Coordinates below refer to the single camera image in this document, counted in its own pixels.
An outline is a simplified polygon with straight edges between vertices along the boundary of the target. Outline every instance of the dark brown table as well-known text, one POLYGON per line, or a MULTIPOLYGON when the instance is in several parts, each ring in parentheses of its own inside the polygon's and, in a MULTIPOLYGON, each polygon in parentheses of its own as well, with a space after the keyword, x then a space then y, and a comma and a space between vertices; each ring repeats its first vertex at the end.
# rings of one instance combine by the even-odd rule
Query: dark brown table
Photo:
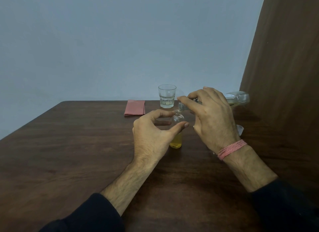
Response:
MULTIPOLYGON (((101 191, 133 158, 126 101, 66 101, 0 141, 0 230, 37 231, 101 191)), ((146 112, 159 101, 146 101, 146 112)), ((260 231, 249 195, 195 134, 169 149, 123 214, 127 231, 260 231)), ((318 166, 244 107, 242 138, 318 204, 318 166)))

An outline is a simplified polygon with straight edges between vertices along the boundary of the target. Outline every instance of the wood grain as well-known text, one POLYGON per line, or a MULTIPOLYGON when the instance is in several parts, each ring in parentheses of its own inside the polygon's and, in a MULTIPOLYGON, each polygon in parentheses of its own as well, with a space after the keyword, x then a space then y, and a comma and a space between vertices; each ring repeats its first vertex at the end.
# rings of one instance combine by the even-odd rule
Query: wood grain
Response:
MULTIPOLYGON (((37 231, 112 182, 133 158, 126 101, 62 102, 0 141, 1 231, 37 231)), ((159 101, 146 101, 146 112, 159 101)), ((127 231, 261 231, 249 195, 192 126, 169 149, 123 214, 127 231)), ((318 203, 310 158, 243 107, 243 139, 282 178, 318 203)))
POLYGON ((264 0, 241 90, 319 163, 319 0, 264 0))

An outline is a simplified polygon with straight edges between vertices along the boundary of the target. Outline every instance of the pink napkin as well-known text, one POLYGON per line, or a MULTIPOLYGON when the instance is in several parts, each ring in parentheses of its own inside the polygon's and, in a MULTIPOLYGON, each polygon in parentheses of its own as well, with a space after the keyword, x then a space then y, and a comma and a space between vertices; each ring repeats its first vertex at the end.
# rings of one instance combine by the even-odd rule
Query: pink napkin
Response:
POLYGON ((128 100, 124 115, 144 115, 145 101, 128 100))

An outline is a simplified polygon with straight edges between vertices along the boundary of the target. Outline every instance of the wall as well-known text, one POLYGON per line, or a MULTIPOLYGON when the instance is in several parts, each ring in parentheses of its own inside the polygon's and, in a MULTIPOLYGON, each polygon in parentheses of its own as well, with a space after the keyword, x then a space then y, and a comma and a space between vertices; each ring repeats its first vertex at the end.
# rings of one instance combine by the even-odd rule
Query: wall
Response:
POLYGON ((241 90, 247 106, 319 161, 319 0, 265 0, 241 90))
POLYGON ((64 100, 239 89, 263 0, 0 0, 0 138, 64 100))

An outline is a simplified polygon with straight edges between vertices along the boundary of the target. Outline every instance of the black sleeve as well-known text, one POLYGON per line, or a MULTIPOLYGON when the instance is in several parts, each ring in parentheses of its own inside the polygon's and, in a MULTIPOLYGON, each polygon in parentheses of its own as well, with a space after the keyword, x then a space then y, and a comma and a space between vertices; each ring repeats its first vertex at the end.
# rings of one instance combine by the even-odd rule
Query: black sleeve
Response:
POLYGON ((278 179, 251 195, 266 231, 319 231, 319 209, 289 184, 278 179))
POLYGON ((72 214, 53 221, 39 232, 124 232, 122 218, 101 194, 94 193, 72 214))

